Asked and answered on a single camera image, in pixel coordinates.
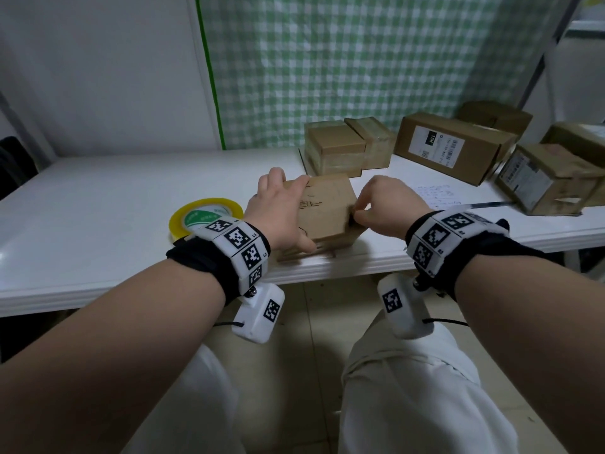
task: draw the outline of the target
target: green checkered curtain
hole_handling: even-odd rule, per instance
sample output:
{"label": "green checkered curtain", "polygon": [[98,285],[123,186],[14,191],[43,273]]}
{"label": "green checkered curtain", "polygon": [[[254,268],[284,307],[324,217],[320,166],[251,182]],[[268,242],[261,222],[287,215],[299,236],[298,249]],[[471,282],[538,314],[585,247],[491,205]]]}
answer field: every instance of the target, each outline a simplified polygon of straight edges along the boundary
{"label": "green checkered curtain", "polygon": [[559,0],[198,0],[226,149],[303,124],[507,102]]}

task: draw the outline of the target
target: green curtain edge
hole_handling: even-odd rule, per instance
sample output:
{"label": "green curtain edge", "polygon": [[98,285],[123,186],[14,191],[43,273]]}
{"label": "green curtain edge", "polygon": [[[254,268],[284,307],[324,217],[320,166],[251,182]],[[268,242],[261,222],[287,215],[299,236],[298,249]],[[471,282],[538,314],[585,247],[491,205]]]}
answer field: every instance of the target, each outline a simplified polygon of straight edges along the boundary
{"label": "green curtain edge", "polygon": [[216,123],[218,125],[218,135],[221,138],[221,147],[223,151],[225,147],[225,138],[223,136],[223,125],[221,124],[221,113],[218,110],[218,97],[216,95],[216,85],[214,84],[214,73],[212,73],[212,64],[210,63],[210,51],[208,50],[208,41],[204,32],[204,21],[201,18],[200,0],[195,0],[195,8],[197,10],[197,20],[200,23],[201,42],[204,45],[204,55],[206,56],[206,66],[208,67],[208,77],[210,78],[210,88],[212,89],[212,98],[214,99],[214,107],[216,108]]}

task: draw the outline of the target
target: tape roll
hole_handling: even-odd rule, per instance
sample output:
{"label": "tape roll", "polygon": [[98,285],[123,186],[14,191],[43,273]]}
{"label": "tape roll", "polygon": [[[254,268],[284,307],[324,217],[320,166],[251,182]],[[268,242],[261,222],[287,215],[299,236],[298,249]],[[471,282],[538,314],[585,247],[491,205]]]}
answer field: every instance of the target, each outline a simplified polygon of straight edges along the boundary
{"label": "tape roll", "polygon": [[177,210],[168,222],[170,234],[174,240],[191,234],[191,229],[225,215],[241,220],[244,217],[244,210],[237,202],[224,197],[209,197],[190,202]]}

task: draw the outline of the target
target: cable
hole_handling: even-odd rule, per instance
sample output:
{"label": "cable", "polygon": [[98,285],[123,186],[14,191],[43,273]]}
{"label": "cable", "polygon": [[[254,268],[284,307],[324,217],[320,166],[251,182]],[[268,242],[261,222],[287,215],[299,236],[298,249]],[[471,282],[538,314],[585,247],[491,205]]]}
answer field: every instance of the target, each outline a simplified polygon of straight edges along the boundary
{"label": "cable", "polygon": [[457,325],[468,326],[468,323],[466,322],[461,322],[460,320],[450,320],[449,318],[425,318],[422,320],[422,323],[432,322],[455,323]]}
{"label": "cable", "polygon": [[223,325],[235,325],[235,326],[238,326],[238,327],[243,327],[244,326],[244,322],[216,322],[212,326],[223,326]]}

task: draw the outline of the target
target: tabletop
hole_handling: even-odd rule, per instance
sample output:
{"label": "tabletop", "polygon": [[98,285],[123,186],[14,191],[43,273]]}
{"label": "tabletop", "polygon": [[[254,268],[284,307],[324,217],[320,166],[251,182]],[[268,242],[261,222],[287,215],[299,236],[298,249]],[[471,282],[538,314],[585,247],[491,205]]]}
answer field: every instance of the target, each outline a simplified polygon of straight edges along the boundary
{"label": "tabletop", "polygon": [[[297,149],[65,158],[0,201],[0,317],[82,307],[160,261],[179,207],[226,197],[242,208],[272,166],[304,174]],[[351,178],[356,194],[376,174],[412,187],[442,186],[463,203],[506,200],[491,183],[460,182],[393,156],[388,169]],[[605,207],[580,217],[528,217],[514,206],[477,211],[510,222],[513,238],[546,251],[605,245]],[[307,282],[413,268],[405,244],[365,231],[347,249],[273,264],[267,282]]]}

